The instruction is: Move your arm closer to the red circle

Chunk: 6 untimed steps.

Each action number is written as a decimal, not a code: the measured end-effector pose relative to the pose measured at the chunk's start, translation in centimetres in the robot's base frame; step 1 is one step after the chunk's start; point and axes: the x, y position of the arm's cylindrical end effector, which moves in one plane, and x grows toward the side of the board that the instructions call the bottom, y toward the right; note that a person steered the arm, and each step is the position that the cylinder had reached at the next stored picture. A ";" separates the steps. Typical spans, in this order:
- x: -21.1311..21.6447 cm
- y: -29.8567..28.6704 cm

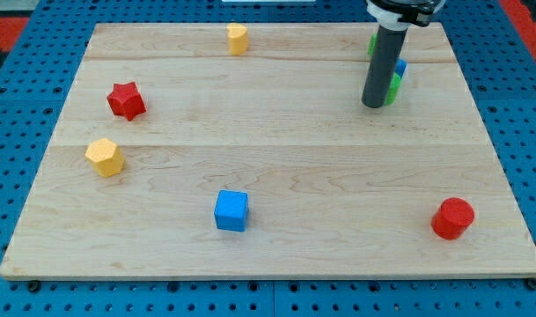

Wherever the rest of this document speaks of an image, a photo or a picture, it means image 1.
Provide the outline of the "black white robot arm flange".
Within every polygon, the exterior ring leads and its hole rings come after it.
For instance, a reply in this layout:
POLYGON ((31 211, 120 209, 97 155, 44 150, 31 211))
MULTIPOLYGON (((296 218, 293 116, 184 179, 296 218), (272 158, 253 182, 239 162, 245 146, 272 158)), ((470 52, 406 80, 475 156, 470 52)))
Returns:
POLYGON ((444 8, 445 0, 366 0, 367 11, 391 31, 428 26, 444 8))

